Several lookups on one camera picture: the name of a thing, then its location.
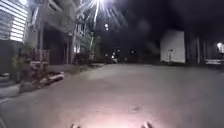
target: alley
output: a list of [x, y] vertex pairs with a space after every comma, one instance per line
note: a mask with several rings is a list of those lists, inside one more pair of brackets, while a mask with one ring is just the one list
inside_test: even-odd
[[209, 69], [107, 65], [0, 105], [8, 128], [224, 127], [224, 74]]

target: night sky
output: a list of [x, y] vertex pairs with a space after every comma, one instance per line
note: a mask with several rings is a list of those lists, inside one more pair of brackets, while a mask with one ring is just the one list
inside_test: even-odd
[[224, 35], [224, 0], [111, 0], [125, 19], [119, 25], [99, 14], [97, 34], [102, 38], [102, 51], [122, 49], [142, 51], [159, 47], [168, 29], [189, 31], [206, 40], [218, 41]]

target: road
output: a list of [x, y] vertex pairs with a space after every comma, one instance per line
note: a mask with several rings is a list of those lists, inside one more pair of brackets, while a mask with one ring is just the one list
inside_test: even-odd
[[0, 105], [9, 128], [224, 127], [224, 75], [209, 69], [107, 65]]

